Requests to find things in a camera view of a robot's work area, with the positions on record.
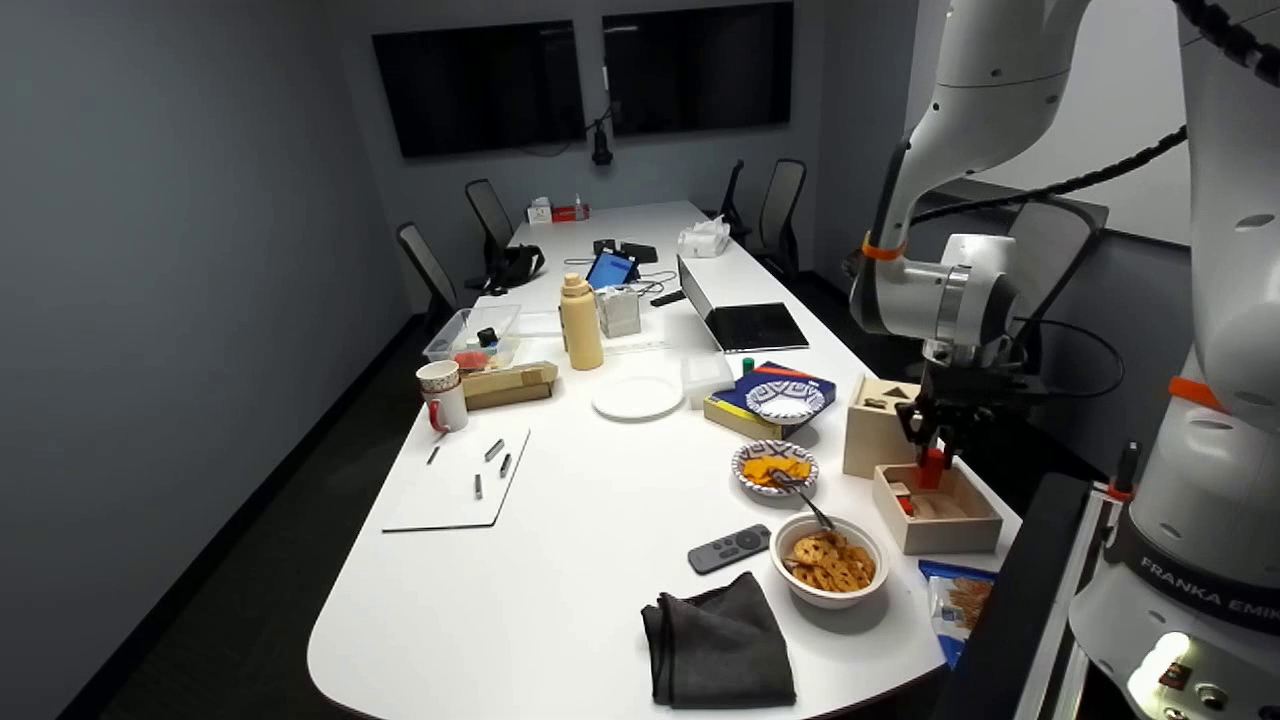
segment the jar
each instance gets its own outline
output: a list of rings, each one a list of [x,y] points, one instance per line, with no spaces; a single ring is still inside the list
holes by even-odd
[[[468,402],[456,360],[432,360],[414,368],[414,384],[428,405],[428,422],[435,431],[456,431],[468,425]]]

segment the plate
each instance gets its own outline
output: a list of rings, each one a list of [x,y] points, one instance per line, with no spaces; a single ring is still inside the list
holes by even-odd
[[[770,382],[770,384],[757,384],[749,391],[749,407],[768,422],[768,425],[808,425],[815,414],[823,414],[823,391],[815,384],[799,384],[799,382]]]
[[[749,463],[749,461],[758,461],[758,455],[785,455],[785,461],[808,463],[804,484],[799,484],[794,493],[808,493],[808,498],[813,498],[813,490],[815,490],[815,455],[808,455],[808,450],[789,444],[789,440],[757,440],[757,444],[749,444],[749,450],[740,450],[740,454],[731,455],[731,477],[734,477],[734,484],[740,484],[745,493],[768,498],[768,501],[794,501],[791,493],[781,493],[781,490],[768,490],[768,484],[751,484],[751,481],[749,481],[749,468],[745,468],[745,463]]]
[[[619,425],[661,422],[681,407],[682,389],[667,377],[619,377],[596,389],[590,407]]]

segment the black screen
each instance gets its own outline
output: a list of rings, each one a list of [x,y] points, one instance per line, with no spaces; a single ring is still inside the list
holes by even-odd
[[[791,3],[603,15],[610,134],[789,125]]]
[[[573,25],[373,36],[403,156],[583,137]]]

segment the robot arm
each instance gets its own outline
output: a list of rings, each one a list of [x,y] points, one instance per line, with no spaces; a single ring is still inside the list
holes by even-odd
[[[1185,52],[1194,350],[1180,384],[1200,391],[1169,402],[1072,635],[1149,715],[1280,715],[1280,0],[1174,3],[1206,33]],[[1080,11],[1083,0],[952,0],[936,106],[887,173],[851,283],[851,318],[923,341],[936,377],[975,368],[1002,329],[1007,249],[957,235],[938,263],[902,260],[908,218],[928,187],[1052,125]],[[915,444],[936,440],[957,389],[928,382]]]
[[[952,0],[936,91],[895,151],[877,230],[848,291],[866,333],[923,341],[928,366],[970,366],[1002,333],[1007,239],[957,235],[938,263],[908,260],[915,200],[949,182],[1011,160],[1045,137],[1067,84],[1087,0]]]

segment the paper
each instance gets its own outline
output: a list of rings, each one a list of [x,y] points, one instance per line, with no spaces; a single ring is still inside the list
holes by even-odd
[[[428,529],[490,529],[516,484],[528,428],[462,428],[444,440],[435,431],[403,440],[392,472],[389,501],[380,506],[382,531]]]

